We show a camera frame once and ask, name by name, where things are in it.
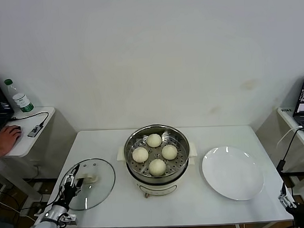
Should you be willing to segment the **person's bare hand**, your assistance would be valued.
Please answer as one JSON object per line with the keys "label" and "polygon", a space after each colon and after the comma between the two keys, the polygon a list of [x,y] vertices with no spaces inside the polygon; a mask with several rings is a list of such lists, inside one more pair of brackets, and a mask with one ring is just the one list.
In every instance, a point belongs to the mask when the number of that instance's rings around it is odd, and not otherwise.
{"label": "person's bare hand", "polygon": [[0,158],[12,150],[20,136],[21,129],[17,125],[7,125],[0,131]]}

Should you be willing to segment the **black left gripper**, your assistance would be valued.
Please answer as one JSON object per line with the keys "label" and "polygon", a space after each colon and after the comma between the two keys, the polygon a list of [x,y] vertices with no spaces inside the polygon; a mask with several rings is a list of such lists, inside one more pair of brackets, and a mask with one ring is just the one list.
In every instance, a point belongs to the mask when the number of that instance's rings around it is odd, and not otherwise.
{"label": "black left gripper", "polygon": [[64,191],[63,191],[63,198],[62,198],[62,205],[69,206],[71,200],[81,191],[82,184],[84,182],[84,178],[79,178],[74,185],[75,176],[79,170],[80,164],[77,164],[72,169],[69,170],[67,173],[65,180],[64,180]]}

